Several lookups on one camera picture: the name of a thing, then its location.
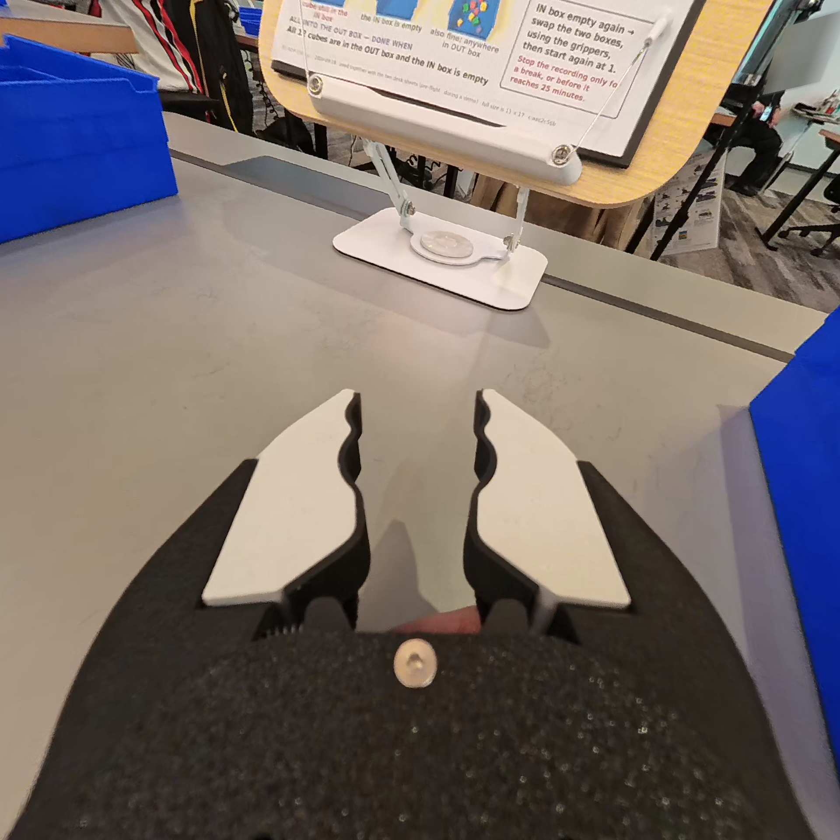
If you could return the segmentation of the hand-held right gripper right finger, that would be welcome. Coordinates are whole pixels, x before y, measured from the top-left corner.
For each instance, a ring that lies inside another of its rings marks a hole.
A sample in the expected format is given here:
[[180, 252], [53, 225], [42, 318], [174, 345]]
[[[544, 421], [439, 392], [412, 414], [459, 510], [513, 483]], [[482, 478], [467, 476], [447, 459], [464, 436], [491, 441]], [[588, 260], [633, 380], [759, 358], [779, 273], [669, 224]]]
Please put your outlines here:
[[631, 616], [631, 594], [568, 445], [493, 389], [478, 390], [473, 429], [463, 567], [482, 630], [576, 634], [574, 611]]

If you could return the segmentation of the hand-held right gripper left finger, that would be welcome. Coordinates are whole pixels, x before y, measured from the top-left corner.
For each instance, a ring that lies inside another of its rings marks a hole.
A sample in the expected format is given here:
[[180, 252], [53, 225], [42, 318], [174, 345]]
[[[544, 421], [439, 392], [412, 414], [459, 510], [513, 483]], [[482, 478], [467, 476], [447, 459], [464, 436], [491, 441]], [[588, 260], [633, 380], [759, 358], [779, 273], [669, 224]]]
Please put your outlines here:
[[259, 454], [205, 583], [206, 607], [273, 604], [302, 625], [319, 598], [352, 627], [371, 568], [361, 474], [361, 394], [345, 389]]

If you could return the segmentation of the printed paper poster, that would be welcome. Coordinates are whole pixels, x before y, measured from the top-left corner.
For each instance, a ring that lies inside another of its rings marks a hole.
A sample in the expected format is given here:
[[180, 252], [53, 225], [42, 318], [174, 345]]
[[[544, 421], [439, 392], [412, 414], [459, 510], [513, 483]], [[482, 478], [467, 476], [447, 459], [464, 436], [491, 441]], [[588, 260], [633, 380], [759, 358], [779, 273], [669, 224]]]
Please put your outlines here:
[[712, 155], [711, 151], [693, 154], [654, 196], [654, 227], [649, 243], [656, 249], [691, 190], [700, 182], [700, 190], [688, 208], [686, 221], [675, 231], [662, 256], [679, 256], [716, 249], [719, 245], [721, 202], [728, 154], [724, 153], [715, 169], [706, 178], [700, 179]]

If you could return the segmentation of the black office chair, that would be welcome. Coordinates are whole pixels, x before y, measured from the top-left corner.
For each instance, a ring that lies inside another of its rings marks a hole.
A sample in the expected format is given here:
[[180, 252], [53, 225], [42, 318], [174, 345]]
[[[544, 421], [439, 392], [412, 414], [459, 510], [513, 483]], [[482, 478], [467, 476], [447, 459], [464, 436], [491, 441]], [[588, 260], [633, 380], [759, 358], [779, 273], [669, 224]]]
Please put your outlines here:
[[[788, 202], [772, 220], [769, 226], [762, 230], [757, 229], [760, 241], [769, 250], [777, 250], [778, 246], [789, 239], [810, 240], [816, 245], [811, 250], [814, 257], [823, 257], [827, 250], [838, 242], [839, 221], [838, 221], [838, 187], [833, 184], [837, 180], [833, 175], [828, 179], [827, 186], [820, 186], [826, 179], [824, 174], [815, 173], [814, 177], [803, 183], [800, 189], [793, 194]], [[795, 224], [794, 215], [802, 208], [804, 202], [812, 197], [814, 192], [820, 193], [831, 201], [828, 204], [826, 219], [819, 223]]]

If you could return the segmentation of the wooden document stand white base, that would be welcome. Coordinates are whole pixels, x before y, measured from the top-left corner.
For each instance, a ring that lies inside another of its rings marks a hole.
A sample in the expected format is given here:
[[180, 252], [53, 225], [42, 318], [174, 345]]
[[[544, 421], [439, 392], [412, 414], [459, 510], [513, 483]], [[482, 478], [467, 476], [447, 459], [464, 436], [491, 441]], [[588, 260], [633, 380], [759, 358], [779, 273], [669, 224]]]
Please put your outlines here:
[[[516, 150], [453, 142], [448, 134], [429, 139], [424, 125], [394, 133], [362, 119], [336, 119], [313, 106], [309, 84], [283, 77], [271, 66], [271, 50], [282, 2], [264, 2], [259, 57], [270, 91], [302, 119], [362, 139], [391, 206], [336, 235], [343, 256], [496, 310], [529, 306], [547, 258], [521, 243], [531, 191], [587, 207], [612, 208], [654, 193], [683, 165], [718, 107], [769, 9], [768, 2], [703, 2], [635, 156], [626, 169], [588, 161], [558, 147], [560, 165], [543, 165]], [[410, 151], [460, 170], [486, 175], [519, 189], [517, 213], [502, 218], [504, 234], [487, 233], [425, 211], [399, 181], [389, 149]]]

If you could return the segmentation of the printed instruction sheet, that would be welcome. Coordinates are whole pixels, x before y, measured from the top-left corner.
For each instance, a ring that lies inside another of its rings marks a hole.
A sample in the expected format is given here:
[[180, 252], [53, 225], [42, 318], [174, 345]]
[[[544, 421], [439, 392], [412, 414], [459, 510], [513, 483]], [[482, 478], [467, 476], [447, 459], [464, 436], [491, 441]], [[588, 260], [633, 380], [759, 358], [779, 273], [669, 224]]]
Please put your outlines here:
[[336, 119], [626, 169], [703, 6], [282, 2], [271, 66]]

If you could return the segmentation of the wooden edged table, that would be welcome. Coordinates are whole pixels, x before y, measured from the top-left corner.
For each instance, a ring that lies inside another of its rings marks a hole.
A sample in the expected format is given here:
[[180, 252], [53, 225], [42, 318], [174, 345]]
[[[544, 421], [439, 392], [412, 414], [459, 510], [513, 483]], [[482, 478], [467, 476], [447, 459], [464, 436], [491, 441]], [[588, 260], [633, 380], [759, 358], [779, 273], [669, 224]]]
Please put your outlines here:
[[38, 2], [2, 2], [1, 36], [86, 55], [139, 53], [130, 26], [103, 22], [97, 17]]

